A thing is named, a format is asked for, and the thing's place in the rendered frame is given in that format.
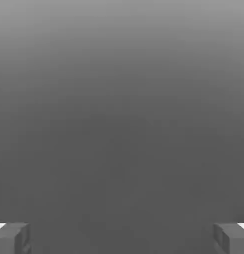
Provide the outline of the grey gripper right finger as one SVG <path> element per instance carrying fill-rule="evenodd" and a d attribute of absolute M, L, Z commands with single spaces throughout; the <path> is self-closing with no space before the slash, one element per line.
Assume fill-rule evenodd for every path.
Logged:
<path fill-rule="evenodd" d="M 213 224 L 216 254 L 244 254 L 244 223 Z"/>

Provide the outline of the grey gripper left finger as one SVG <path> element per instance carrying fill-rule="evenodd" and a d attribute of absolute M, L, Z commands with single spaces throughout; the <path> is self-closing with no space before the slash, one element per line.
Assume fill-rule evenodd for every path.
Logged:
<path fill-rule="evenodd" d="M 29 223 L 0 222 L 0 254 L 32 254 Z"/>

